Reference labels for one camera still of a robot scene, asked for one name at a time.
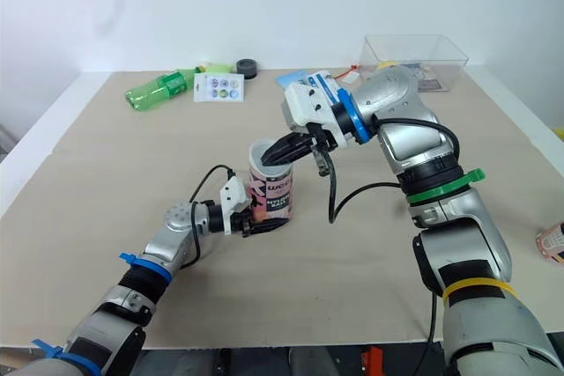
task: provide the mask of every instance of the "blue ring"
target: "blue ring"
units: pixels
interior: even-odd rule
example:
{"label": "blue ring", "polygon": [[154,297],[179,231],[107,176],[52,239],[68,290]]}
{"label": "blue ring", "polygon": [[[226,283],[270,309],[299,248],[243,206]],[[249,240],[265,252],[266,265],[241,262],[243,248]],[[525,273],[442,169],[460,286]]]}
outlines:
{"label": "blue ring", "polygon": [[345,110],[351,118],[352,125],[356,129],[356,132],[359,136],[360,143],[364,144],[370,141],[370,135],[366,127],[364,126],[364,122],[362,122],[359,111],[357,110],[356,106],[354,105],[353,101],[351,100],[351,95],[347,90],[344,88],[339,88],[337,90],[338,99],[341,100],[343,106],[345,106]]}
{"label": "blue ring", "polygon": [[41,339],[34,339],[32,341],[35,345],[45,351],[46,358],[57,358],[59,360],[66,360],[77,365],[82,365],[92,376],[102,376],[100,368],[91,360],[86,357],[79,356],[78,354],[70,354],[63,352],[63,347],[52,347],[48,343],[44,343]]}
{"label": "blue ring", "polygon": [[170,272],[168,272],[168,270],[166,270],[162,266],[159,266],[156,263],[149,262],[148,260],[138,259],[134,254],[121,253],[120,259],[124,259],[125,262],[130,264],[131,266],[133,265],[140,266],[142,268],[146,268],[152,270],[155,273],[158,273],[159,275],[165,278],[168,284],[170,284],[170,281],[173,280],[173,277],[170,275]]}

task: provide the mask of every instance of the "yellow strap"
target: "yellow strap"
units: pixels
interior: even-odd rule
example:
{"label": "yellow strap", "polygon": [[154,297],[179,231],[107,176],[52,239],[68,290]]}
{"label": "yellow strap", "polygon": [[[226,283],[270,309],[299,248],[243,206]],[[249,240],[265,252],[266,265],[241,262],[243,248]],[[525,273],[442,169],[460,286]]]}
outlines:
{"label": "yellow strap", "polygon": [[449,299],[449,295],[452,294],[454,291],[458,291],[468,286],[474,286],[474,285],[497,286],[498,288],[502,288],[504,291],[509,292],[515,298],[517,297],[515,291],[513,291],[513,288],[511,288],[511,285],[509,285],[506,282],[499,281],[497,279],[492,279],[491,277],[471,277],[469,279],[463,279],[462,281],[454,282],[452,285],[449,285],[447,289],[444,290],[444,293],[442,294],[442,300],[446,304],[447,300]]}

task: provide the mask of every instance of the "card with stickers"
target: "card with stickers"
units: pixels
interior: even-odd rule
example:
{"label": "card with stickers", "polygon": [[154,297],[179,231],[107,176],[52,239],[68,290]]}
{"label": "card with stickers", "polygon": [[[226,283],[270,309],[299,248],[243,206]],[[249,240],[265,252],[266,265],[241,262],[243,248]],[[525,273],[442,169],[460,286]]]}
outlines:
{"label": "card with stickers", "polygon": [[243,81],[242,74],[196,74],[194,101],[243,101]]}

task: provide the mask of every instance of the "blue paper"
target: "blue paper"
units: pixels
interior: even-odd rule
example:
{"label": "blue paper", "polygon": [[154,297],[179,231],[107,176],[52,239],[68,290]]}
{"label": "blue paper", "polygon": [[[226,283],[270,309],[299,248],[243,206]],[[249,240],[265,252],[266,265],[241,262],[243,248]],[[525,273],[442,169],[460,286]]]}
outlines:
{"label": "blue paper", "polygon": [[305,70],[296,70],[294,72],[290,72],[289,74],[275,78],[275,81],[284,89],[286,89],[291,83],[301,83],[306,85],[308,83],[308,73]]}

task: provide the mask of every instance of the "black cable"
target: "black cable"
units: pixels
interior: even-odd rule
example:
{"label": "black cable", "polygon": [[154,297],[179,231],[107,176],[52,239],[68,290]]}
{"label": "black cable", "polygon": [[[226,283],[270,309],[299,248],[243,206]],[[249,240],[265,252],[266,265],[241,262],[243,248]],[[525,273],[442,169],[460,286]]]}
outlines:
{"label": "black cable", "polygon": [[197,193],[200,192],[200,189],[202,189],[202,186],[205,184],[205,182],[208,180],[208,178],[210,177],[210,175],[212,173],[214,173],[216,170],[218,169],[225,169],[227,170],[227,179],[229,180],[232,176],[235,175],[234,170],[227,166],[227,165],[216,165],[214,166],[212,169],[210,169],[208,171],[208,173],[202,178],[202,180],[200,181],[200,183],[197,185],[196,189],[194,190],[194,193],[192,193],[192,196],[190,197],[189,201],[192,203],[192,208],[190,209],[190,223],[192,225],[192,236],[194,238],[194,245],[196,246],[196,255],[194,256],[194,258],[192,260],[190,260],[187,263],[184,263],[180,269],[186,269],[189,266],[192,266],[193,264],[195,264],[198,260],[200,260],[200,257],[202,256],[202,248],[200,247],[200,239],[198,238],[198,234],[197,234],[197,227],[196,227],[196,206],[198,205],[198,202],[195,202],[194,199],[196,198]]}
{"label": "black cable", "polygon": [[200,183],[198,184],[198,186],[196,187],[196,189],[194,190],[194,194],[192,194],[192,197],[189,199],[190,202],[193,202],[194,199],[196,198],[197,193],[200,192],[200,189],[202,188],[202,186],[205,184],[205,182],[207,181],[207,179],[210,177],[210,175],[212,173],[214,173],[216,170],[223,168],[227,171],[227,178],[231,178],[234,175],[234,171],[232,168],[230,168],[227,165],[216,165],[214,166],[212,169],[210,169],[208,171],[208,173],[205,175],[205,177],[202,178],[202,180],[200,181]]}
{"label": "black cable", "polygon": [[337,174],[335,173],[335,166],[333,165],[333,160],[327,151],[320,151],[321,155],[325,159],[325,163],[329,168],[329,223],[332,224],[337,218],[335,214],[335,197],[337,197]]}
{"label": "black cable", "polygon": [[450,139],[452,143],[452,150],[454,152],[456,160],[460,157],[460,142],[458,141],[458,137],[456,134],[449,128],[441,125],[440,123],[430,122],[430,121],[423,121],[421,119],[412,119],[412,118],[384,118],[379,119],[378,124],[386,124],[386,123],[398,123],[403,125],[417,125],[420,127],[428,127],[436,129],[437,131],[443,133]]}
{"label": "black cable", "polygon": [[345,207],[347,203],[349,203],[357,194],[360,194],[367,189],[371,188],[379,188],[379,187],[391,187],[391,188],[401,188],[397,182],[374,182],[372,184],[365,185],[364,187],[360,187],[355,189],[351,194],[345,197],[341,203],[338,204],[337,208],[335,208],[335,201],[337,197],[337,173],[335,172],[335,166],[333,165],[333,161],[327,151],[321,152],[325,162],[327,163],[327,167],[329,168],[329,177],[330,177],[330,187],[329,187],[329,223],[332,224],[337,219],[338,213]]}
{"label": "black cable", "polygon": [[419,359],[419,362],[417,363],[417,366],[415,367],[415,370],[413,371],[412,376],[416,376],[419,369],[421,368],[421,365],[425,361],[425,358],[427,358],[427,354],[431,350],[431,346],[433,345],[434,327],[436,326],[436,322],[437,322],[437,296],[435,295],[434,292],[431,292],[431,295],[432,295],[432,299],[431,299],[431,327],[429,328],[429,337],[427,338],[427,344],[425,345],[425,350],[423,351],[423,354],[421,355],[421,358]]}
{"label": "black cable", "polygon": [[192,266],[198,260],[200,260],[200,256],[202,255],[202,249],[200,247],[200,239],[197,236],[197,226],[196,226],[196,206],[198,205],[198,202],[194,202],[193,200],[190,201],[192,202],[192,207],[190,209],[190,223],[192,224],[192,237],[194,238],[194,245],[196,246],[196,255],[188,263],[184,263],[180,267],[180,269],[186,269],[187,267]]}
{"label": "black cable", "polygon": [[343,209],[343,206],[345,206],[345,204],[347,204],[357,194],[360,194],[363,191],[366,191],[367,189],[379,188],[379,187],[401,188],[402,186],[399,185],[397,182],[374,182],[372,184],[367,184],[364,187],[357,188],[351,194],[345,197],[341,201],[341,203],[338,204],[337,208],[335,209],[335,218],[337,218],[337,215],[341,211],[341,209]]}

